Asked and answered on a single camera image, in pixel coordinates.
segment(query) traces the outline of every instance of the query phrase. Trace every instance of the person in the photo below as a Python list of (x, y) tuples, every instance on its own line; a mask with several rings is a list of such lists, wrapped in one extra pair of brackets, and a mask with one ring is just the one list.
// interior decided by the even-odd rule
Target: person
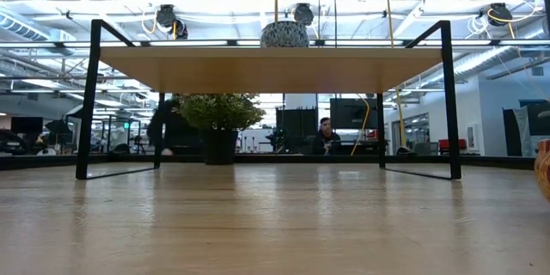
[(333, 132), (330, 119), (325, 117), (319, 122), (321, 127), (313, 142), (314, 155), (335, 155), (340, 144), (340, 136)]

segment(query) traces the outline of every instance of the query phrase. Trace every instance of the computer monitor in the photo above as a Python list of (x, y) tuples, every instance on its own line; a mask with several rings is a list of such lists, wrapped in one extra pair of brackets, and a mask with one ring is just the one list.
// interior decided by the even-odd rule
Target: computer monitor
[(44, 120), (41, 117), (12, 117), (11, 131), (15, 134), (36, 134), (42, 133), (44, 129)]
[[(365, 99), (370, 105), (365, 129), (378, 129), (376, 99)], [(361, 99), (331, 99), (330, 118), (333, 129), (361, 129), (367, 105)]]

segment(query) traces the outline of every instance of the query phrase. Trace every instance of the black metal frame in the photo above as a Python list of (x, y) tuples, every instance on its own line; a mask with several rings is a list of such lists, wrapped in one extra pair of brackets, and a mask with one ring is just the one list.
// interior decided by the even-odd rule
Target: black metal frame
[[(428, 30), (424, 31), (418, 38), (410, 42), (405, 48), (413, 48), (421, 41), (426, 40), (437, 30), (441, 30), (441, 58), (443, 61), (443, 84), (445, 87), (445, 110), (447, 114), (447, 135), (449, 139), (449, 166), (450, 177), (442, 177), (434, 174), (422, 174), (398, 169), (386, 168), (386, 141), (384, 134), (384, 116), (378, 113), (378, 143), (379, 143), (379, 165), (388, 171), (426, 176), (444, 180), (459, 180), (462, 177), (461, 158), (458, 147), (458, 118), (456, 116), (456, 93), (455, 93), (455, 68), (453, 65), (453, 46), (451, 42), (450, 21), (438, 21)], [(377, 108), (383, 111), (382, 95), (378, 94)]]
[[(129, 41), (124, 35), (120, 34), (111, 25), (103, 20), (93, 20), (90, 33), (90, 50), (88, 74), (86, 75), (86, 86), (84, 90), (84, 102), (82, 104), (82, 119), (80, 126), (80, 140), (78, 143), (78, 157), (76, 159), (76, 178), (78, 180), (92, 180), (102, 177), (115, 176), (121, 174), (129, 174), (135, 172), (143, 172), (160, 167), (162, 153), (162, 129), (156, 134), (159, 135), (157, 147), (155, 149), (155, 164), (151, 168), (140, 168), (132, 171), (124, 171), (112, 174), (90, 175), (88, 173), (90, 139), (92, 133), (92, 117), (94, 116), (95, 104), (95, 85), (97, 84), (97, 71), (101, 58), (101, 30), (105, 29), (115, 38), (121, 40), (129, 47), (135, 45)], [(164, 94), (160, 94), (159, 109), (164, 108)]]
[[(89, 163), (89, 150), (90, 150), (90, 138), (91, 138), (91, 125), (92, 117), (94, 114), (94, 102), (95, 102), (95, 85), (97, 83), (97, 71), (101, 57), (101, 29), (104, 28), (109, 33), (114, 35), (117, 39), (123, 41), (129, 47), (135, 47), (127, 38), (117, 32), (113, 27), (104, 22), (103, 20), (93, 20), (92, 29), (90, 35), (90, 55), (88, 75), (86, 76), (86, 87), (84, 92), (84, 103), (82, 107), (82, 123), (80, 128), (80, 141), (78, 145), (78, 157), (76, 161), (76, 178), (79, 180), (90, 180), (100, 177), (115, 176), (120, 174), (129, 174), (135, 172), (142, 172), (145, 170), (159, 168), (162, 160), (162, 125), (157, 129), (156, 135), (158, 139), (155, 145), (155, 156), (152, 168), (139, 169), (134, 171), (125, 171), (113, 174), (103, 175), (89, 175), (88, 163)], [(453, 47), (451, 42), (451, 29), (450, 21), (438, 21), (435, 25), (426, 30), (417, 39), (411, 41), (406, 48), (413, 48), (418, 45), (422, 40), (425, 40), (437, 30), (441, 30), (442, 41), (442, 60), (443, 60), (443, 81), (445, 86), (445, 107), (447, 112), (447, 132), (449, 136), (449, 166), (450, 177), (442, 177), (434, 174), (421, 174), (416, 172), (407, 172), (403, 170), (396, 170), (386, 168), (386, 138), (384, 128), (384, 106), (382, 94), (376, 95), (376, 108), (378, 110), (378, 164), (380, 168), (385, 168), (389, 171), (407, 173), (414, 175), (421, 175), (431, 178), (439, 178), (445, 180), (459, 180), (461, 178), (461, 161), (460, 152), (458, 146), (458, 120), (456, 117), (456, 94), (455, 94), (455, 71), (453, 66)], [(159, 94), (158, 110), (160, 112), (164, 109), (165, 94)], [(161, 124), (164, 123), (163, 116), (161, 118)]]

